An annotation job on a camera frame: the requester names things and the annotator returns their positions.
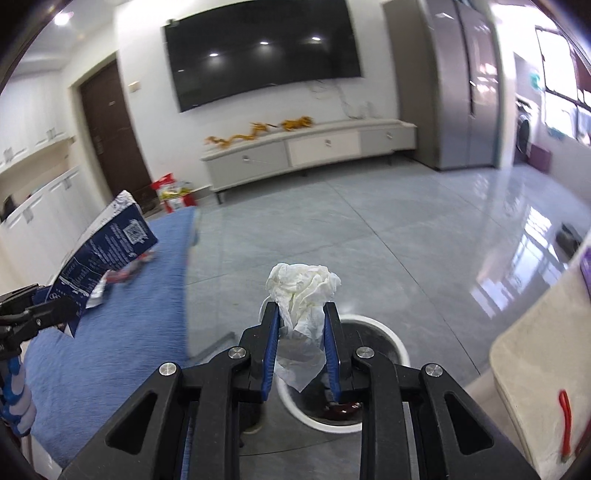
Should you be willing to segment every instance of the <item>white cabinet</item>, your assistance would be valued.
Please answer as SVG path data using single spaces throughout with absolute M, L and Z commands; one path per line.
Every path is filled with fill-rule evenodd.
M 47 284 L 100 213 L 73 168 L 35 192 L 0 225 L 0 242 L 26 283 Z
M 11 79 L 0 94 L 0 165 L 64 140 L 63 103 L 58 72 Z
M 393 118 L 345 120 L 239 142 L 211 150 L 201 160 L 212 179 L 211 189 L 221 192 L 288 171 L 413 150 L 416 130 L 415 125 Z
M 18 161 L 30 154 L 27 112 L 31 109 L 28 82 L 9 82 L 0 95 L 0 164 Z
M 357 130 L 327 132 L 287 141 L 291 165 L 301 167 L 329 161 L 359 158 L 361 146 Z
M 239 184 L 244 179 L 257 179 L 277 171 L 289 170 L 283 142 L 247 148 L 240 153 L 216 158 L 209 164 L 214 188 Z

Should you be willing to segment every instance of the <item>stainless steel refrigerator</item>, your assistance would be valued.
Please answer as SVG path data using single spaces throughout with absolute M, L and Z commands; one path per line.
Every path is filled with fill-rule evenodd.
M 383 4 L 400 119 L 416 124 L 415 158 L 438 170 L 495 162 L 499 77 L 484 15 L 455 0 Z

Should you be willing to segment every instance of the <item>television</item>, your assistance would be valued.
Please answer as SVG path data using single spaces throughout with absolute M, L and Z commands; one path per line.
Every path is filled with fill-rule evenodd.
M 345 0 L 250 0 L 164 27 L 182 112 L 237 93 L 361 77 Z

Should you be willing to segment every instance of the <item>door handle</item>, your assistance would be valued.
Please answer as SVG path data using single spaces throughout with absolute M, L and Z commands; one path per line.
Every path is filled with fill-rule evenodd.
M 103 153 L 105 153 L 105 149 L 103 148 L 103 141 L 100 139 L 98 135 L 95 137 L 95 146 L 97 155 L 102 155 Z

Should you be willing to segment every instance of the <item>ceiling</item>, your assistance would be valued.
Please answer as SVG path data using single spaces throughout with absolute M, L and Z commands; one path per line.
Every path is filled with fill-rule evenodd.
M 65 9 L 70 21 L 60 27 L 49 23 L 31 44 L 19 62 L 15 75 L 60 70 L 77 45 L 113 20 L 117 5 L 128 0 L 73 0 Z

